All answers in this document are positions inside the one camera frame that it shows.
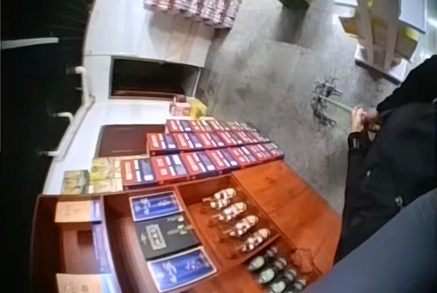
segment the wooden display case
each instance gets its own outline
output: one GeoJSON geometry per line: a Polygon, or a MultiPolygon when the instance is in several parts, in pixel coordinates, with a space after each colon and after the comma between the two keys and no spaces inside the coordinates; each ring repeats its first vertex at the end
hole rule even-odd
{"type": "Polygon", "coordinates": [[[275,161],[227,175],[135,191],[40,195],[31,242],[34,292],[56,292],[57,273],[110,273],[114,292],[158,292],[137,238],[129,198],[167,191],[173,191],[180,200],[200,245],[216,268],[213,275],[168,292],[228,292],[229,287],[241,288],[236,292],[262,292],[263,288],[256,284],[244,264],[272,245],[309,283],[332,266],[340,233],[339,216],[285,163],[275,161]],[[212,221],[219,211],[203,201],[226,188],[237,191],[232,203],[243,201],[247,205],[236,220],[254,214],[259,221],[250,233],[260,228],[270,230],[270,236],[248,253],[238,249],[249,234],[244,239],[224,236],[223,231],[235,221],[212,221]],[[101,206],[102,220],[93,224],[101,229],[99,247],[92,231],[79,230],[72,224],[61,227],[54,222],[57,202],[86,199],[95,199],[101,206]],[[101,260],[96,258],[99,253],[106,255],[104,271],[101,260]]]}

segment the red box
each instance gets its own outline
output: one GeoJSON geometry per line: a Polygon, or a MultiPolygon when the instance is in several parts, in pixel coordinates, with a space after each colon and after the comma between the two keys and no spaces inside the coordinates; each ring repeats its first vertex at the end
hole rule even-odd
{"type": "Polygon", "coordinates": [[[137,189],[158,182],[148,158],[121,160],[120,170],[124,189],[137,189]]]}
{"type": "Polygon", "coordinates": [[[173,136],[175,137],[178,149],[181,151],[186,152],[205,149],[199,136],[193,132],[175,132],[173,136]]]}
{"type": "Polygon", "coordinates": [[[188,120],[167,120],[165,124],[165,132],[192,132],[188,120]]]}
{"type": "Polygon", "coordinates": [[[244,130],[241,124],[238,121],[227,121],[227,126],[234,131],[244,130]]]}
{"type": "Polygon", "coordinates": [[[225,147],[225,144],[215,132],[199,132],[197,136],[200,138],[205,150],[225,147]]]}
{"type": "Polygon", "coordinates": [[[244,130],[234,131],[234,133],[238,136],[239,139],[242,140],[243,145],[254,144],[252,138],[250,138],[244,130]]]}
{"type": "Polygon", "coordinates": [[[224,131],[225,129],[217,120],[206,120],[213,131],[224,131]]]}
{"type": "Polygon", "coordinates": [[[179,152],[173,134],[151,132],[146,134],[147,152],[150,156],[174,154],[179,152]]]}
{"type": "Polygon", "coordinates": [[[230,131],[218,131],[217,135],[226,147],[237,146],[237,141],[230,135],[230,131]]]}
{"type": "Polygon", "coordinates": [[[257,131],[246,131],[246,135],[253,140],[253,143],[268,143],[270,141],[270,138],[257,131]]]}
{"type": "Polygon", "coordinates": [[[227,124],[227,121],[218,120],[219,124],[223,127],[223,131],[230,131],[231,128],[227,124]]]}
{"type": "Polygon", "coordinates": [[[205,151],[183,153],[180,156],[190,180],[215,176],[219,172],[205,151]]]}
{"type": "Polygon", "coordinates": [[[219,150],[209,150],[205,151],[205,153],[210,157],[219,174],[228,173],[240,168],[240,164],[225,148],[219,150]]]}
{"type": "Polygon", "coordinates": [[[228,148],[229,153],[240,164],[241,168],[250,167],[259,163],[257,158],[249,152],[246,146],[240,146],[239,148],[228,148]]]}
{"type": "Polygon", "coordinates": [[[153,156],[150,162],[159,184],[188,179],[188,172],[179,154],[153,156]]]}
{"type": "Polygon", "coordinates": [[[266,150],[261,144],[258,145],[248,145],[246,148],[254,155],[255,158],[261,163],[266,163],[268,161],[274,160],[273,155],[266,150]]]}
{"type": "Polygon", "coordinates": [[[240,122],[240,125],[243,127],[243,130],[258,131],[258,129],[256,129],[256,127],[254,127],[254,125],[252,125],[250,122],[240,122]]]}
{"type": "Polygon", "coordinates": [[[282,152],[275,143],[265,143],[260,145],[272,155],[274,160],[283,160],[285,158],[285,153],[282,152]]]}

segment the black jacket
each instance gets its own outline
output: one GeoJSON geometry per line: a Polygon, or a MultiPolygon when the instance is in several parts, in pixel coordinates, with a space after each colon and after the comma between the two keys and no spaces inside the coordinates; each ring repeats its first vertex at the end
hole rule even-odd
{"type": "Polygon", "coordinates": [[[360,246],[404,206],[437,187],[437,55],[410,72],[377,110],[373,143],[352,133],[342,228],[335,262],[360,246]]]}

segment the person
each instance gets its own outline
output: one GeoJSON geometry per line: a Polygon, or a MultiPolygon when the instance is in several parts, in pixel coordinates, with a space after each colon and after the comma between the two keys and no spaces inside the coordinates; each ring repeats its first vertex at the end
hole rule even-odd
{"type": "Polygon", "coordinates": [[[402,208],[437,187],[437,55],[413,69],[374,112],[352,112],[342,228],[335,263],[402,208]],[[366,128],[380,124],[374,141],[366,128]]]}
{"type": "Polygon", "coordinates": [[[434,55],[374,112],[353,110],[335,265],[305,292],[437,292],[436,98],[434,55]]]}

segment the gray floor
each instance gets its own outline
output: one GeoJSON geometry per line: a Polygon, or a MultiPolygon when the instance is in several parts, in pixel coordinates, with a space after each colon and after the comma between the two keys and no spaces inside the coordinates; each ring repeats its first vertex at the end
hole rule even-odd
{"type": "MultiPolygon", "coordinates": [[[[429,3],[437,19],[436,2],[429,3]]],[[[324,128],[313,119],[313,82],[337,77],[344,102],[368,106],[395,86],[355,65],[356,40],[343,32],[339,11],[333,0],[313,0],[306,12],[277,0],[243,0],[234,28],[213,41],[197,97],[214,117],[250,121],[269,134],[285,161],[341,212],[347,125],[324,128]]],[[[411,66],[435,53],[436,41],[428,25],[411,66]]]]}

